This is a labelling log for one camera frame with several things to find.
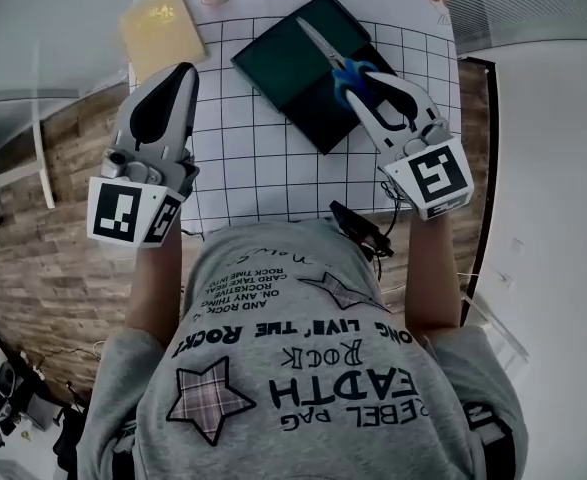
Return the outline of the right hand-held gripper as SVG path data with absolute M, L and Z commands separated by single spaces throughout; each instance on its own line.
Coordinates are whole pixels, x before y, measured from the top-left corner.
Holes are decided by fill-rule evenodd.
M 403 117 L 402 123 L 391 125 L 346 91 L 348 103 L 381 154 L 382 170 L 392 186 L 424 221 L 468 204 L 474 182 L 461 139 L 451 134 L 428 92 L 385 72 L 367 72 L 364 81 Z

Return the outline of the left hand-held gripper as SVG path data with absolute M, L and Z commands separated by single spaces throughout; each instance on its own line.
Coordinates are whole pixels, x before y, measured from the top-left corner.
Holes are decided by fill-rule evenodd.
M 150 76 L 124 100 L 116 118 L 120 148 L 105 151 L 100 174 L 89 181 L 89 238 L 135 248 L 163 244 L 199 174 L 191 154 L 182 161 L 198 91 L 195 67 L 177 64 Z

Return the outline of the blue-handled scissors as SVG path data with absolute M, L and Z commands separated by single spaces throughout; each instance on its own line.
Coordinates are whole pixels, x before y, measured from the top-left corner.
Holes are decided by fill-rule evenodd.
M 297 17 L 297 24 L 310 38 L 319 51 L 327 58 L 334 79 L 334 96 L 337 102 L 351 110 L 346 93 L 355 94 L 365 104 L 373 104 L 376 96 L 367 86 L 364 74 L 378 72 L 378 68 L 368 61 L 357 61 L 343 57 L 312 25 Z

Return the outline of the dark green box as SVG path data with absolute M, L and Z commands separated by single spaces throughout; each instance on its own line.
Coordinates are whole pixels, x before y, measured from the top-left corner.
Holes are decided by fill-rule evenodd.
M 322 154 L 328 154 L 360 123 L 353 110 L 335 99 L 332 68 L 310 41 L 296 45 L 279 76 L 274 83 L 278 109 Z

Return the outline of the person's left forearm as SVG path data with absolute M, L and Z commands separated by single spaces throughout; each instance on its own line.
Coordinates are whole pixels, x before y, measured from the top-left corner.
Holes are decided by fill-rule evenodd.
M 182 279 L 182 235 L 174 222 L 164 242 L 137 250 L 124 326 L 145 331 L 164 348 L 178 325 Z

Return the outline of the person's right forearm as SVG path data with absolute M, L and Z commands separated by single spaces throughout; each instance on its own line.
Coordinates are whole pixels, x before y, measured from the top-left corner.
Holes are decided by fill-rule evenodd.
M 412 216 L 405 289 L 405 325 L 416 338 L 460 327 L 462 302 L 450 220 Z

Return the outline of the white grid tablecloth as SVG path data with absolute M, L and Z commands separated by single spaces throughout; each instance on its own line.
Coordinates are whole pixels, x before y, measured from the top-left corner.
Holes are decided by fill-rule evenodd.
M 259 220 L 327 216 L 333 201 L 373 213 L 394 204 L 381 188 L 374 144 L 362 128 L 321 154 L 235 70 L 232 57 L 311 0 L 185 0 L 208 58 L 199 64 L 194 135 L 199 175 L 181 223 L 199 233 Z M 424 87 L 454 134 L 461 131 L 457 53 L 443 0 L 338 0 L 383 59 Z

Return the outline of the white side desk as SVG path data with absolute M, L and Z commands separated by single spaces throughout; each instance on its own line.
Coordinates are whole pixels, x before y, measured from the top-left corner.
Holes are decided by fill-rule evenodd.
M 0 189 L 18 181 L 39 175 L 45 203 L 48 209 L 56 207 L 54 194 L 51 187 L 49 173 L 46 165 L 44 146 L 42 141 L 41 112 L 38 99 L 31 100 L 31 131 L 35 150 L 35 159 L 23 166 L 15 167 L 5 173 L 0 174 Z

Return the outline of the yellow gold-printed book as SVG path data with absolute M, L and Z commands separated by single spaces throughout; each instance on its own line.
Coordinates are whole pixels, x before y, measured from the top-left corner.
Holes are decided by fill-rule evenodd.
M 135 0 L 120 16 L 119 28 L 139 83 L 167 67 L 208 58 L 184 0 Z

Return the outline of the black waist-mounted device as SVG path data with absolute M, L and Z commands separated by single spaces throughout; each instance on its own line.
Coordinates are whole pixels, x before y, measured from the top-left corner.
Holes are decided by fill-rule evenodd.
M 353 241 L 363 252 L 368 262 L 374 257 L 392 257 L 390 239 L 379 227 L 334 200 L 329 208 L 342 233 Z

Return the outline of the grey printed sweatshirt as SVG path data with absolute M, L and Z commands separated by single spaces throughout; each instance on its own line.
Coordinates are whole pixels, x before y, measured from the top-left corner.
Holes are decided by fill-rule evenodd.
M 79 480 L 521 480 L 528 433 L 484 331 L 384 306 L 330 220 L 210 234 L 164 348 L 105 343 Z

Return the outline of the black equipment pile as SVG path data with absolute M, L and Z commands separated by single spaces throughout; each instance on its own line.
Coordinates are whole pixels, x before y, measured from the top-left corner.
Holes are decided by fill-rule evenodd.
M 53 454 L 61 469 L 76 467 L 77 445 L 84 431 L 89 401 L 68 381 L 71 400 L 56 396 L 45 382 L 43 373 L 27 360 L 12 357 L 0 365 L 0 448 L 22 423 L 38 432 L 59 431 Z

